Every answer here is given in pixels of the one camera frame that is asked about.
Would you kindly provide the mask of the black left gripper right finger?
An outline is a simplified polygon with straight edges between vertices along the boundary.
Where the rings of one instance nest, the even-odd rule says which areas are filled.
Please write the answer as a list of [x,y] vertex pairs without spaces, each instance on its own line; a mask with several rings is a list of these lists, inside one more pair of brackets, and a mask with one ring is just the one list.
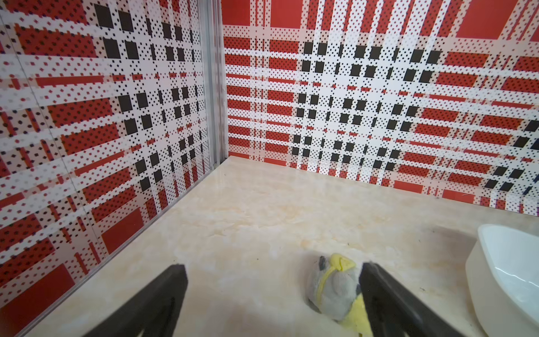
[[364,263],[359,276],[374,336],[461,336],[377,263]]

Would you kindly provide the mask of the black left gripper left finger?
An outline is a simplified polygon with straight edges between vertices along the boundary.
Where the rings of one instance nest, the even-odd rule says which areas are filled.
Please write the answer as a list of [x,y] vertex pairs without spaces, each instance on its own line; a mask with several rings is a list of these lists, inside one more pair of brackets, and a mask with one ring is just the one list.
[[87,336],[172,336],[180,317],[188,276],[171,265]]

